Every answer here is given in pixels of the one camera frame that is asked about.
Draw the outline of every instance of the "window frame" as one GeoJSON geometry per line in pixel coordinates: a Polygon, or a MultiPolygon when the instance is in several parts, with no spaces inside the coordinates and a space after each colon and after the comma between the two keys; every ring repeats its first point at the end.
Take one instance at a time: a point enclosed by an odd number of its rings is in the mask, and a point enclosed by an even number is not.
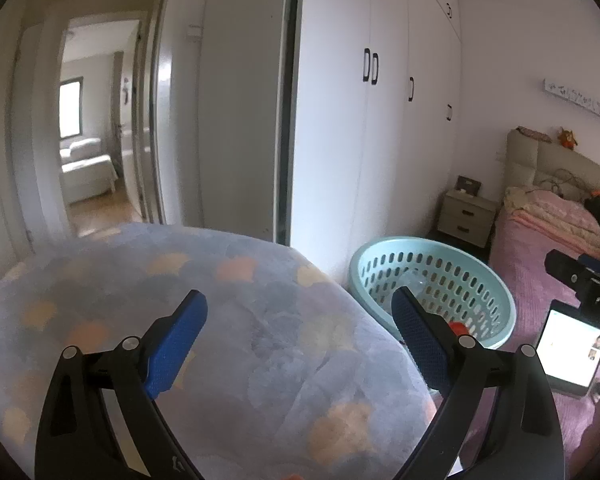
{"type": "Polygon", "coordinates": [[[79,127],[80,131],[77,134],[63,137],[62,130],[60,130],[60,141],[67,140],[67,139],[73,139],[74,137],[81,137],[84,134],[84,129],[82,128],[82,92],[84,91],[84,76],[72,77],[70,79],[62,80],[60,82],[59,89],[61,89],[62,86],[71,84],[71,83],[80,83],[80,95],[78,97],[78,127],[79,127]]]}

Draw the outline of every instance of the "bed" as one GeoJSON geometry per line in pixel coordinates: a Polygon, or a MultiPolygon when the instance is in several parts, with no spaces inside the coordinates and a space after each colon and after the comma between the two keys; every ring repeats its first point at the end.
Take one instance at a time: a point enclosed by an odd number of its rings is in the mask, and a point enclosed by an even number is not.
{"type": "Polygon", "coordinates": [[[114,348],[192,288],[208,321],[157,404],[206,478],[394,477],[435,412],[401,345],[295,250],[150,224],[70,240],[0,282],[0,441],[25,472],[62,349],[114,348]]]}
{"type": "MultiPolygon", "coordinates": [[[[565,199],[578,201],[588,191],[600,189],[600,166],[557,144],[534,140],[513,130],[507,141],[506,207],[496,222],[490,256],[490,266],[516,301],[516,326],[502,348],[507,351],[514,351],[524,343],[535,344],[552,300],[578,305],[574,292],[545,272],[544,258],[549,251],[558,249],[572,257],[586,251],[600,259],[600,248],[596,245],[572,232],[547,227],[537,218],[531,218],[526,210],[517,210],[515,201],[509,204],[517,190],[551,187],[551,182],[560,183],[565,199]]],[[[597,378],[600,379],[600,368],[597,378]]],[[[491,399],[493,396],[484,399],[480,416],[462,451],[463,461],[477,450],[491,399]]],[[[590,397],[572,399],[561,394],[554,394],[554,399],[568,470],[574,477],[600,448],[600,400],[595,404],[590,397]]]]}
{"type": "Polygon", "coordinates": [[[101,154],[101,143],[100,139],[82,139],[60,150],[62,193],[67,204],[115,191],[118,176],[111,157],[101,154]]]}

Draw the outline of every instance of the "doorway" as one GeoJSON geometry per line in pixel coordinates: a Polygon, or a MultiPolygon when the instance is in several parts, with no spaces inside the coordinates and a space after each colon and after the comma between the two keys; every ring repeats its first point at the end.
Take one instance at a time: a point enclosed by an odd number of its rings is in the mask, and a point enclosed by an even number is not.
{"type": "Polygon", "coordinates": [[[139,20],[66,32],[59,90],[62,195],[78,237],[143,222],[134,138],[139,20]]]}

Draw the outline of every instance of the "tablet screen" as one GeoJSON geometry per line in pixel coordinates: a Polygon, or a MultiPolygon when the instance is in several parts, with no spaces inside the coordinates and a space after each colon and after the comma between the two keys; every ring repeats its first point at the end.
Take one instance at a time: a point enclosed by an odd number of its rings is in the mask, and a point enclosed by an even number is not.
{"type": "Polygon", "coordinates": [[[551,310],[537,351],[548,376],[587,387],[600,362],[600,329],[551,310]]]}

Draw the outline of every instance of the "tablet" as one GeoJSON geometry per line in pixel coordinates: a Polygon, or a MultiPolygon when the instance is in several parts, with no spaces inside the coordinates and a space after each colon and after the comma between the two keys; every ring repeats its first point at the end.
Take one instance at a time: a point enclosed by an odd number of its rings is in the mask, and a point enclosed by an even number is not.
{"type": "Polygon", "coordinates": [[[600,329],[585,321],[577,308],[554,301],[536,351],[552,389],[583,397],[600,364],[600,329]]]}

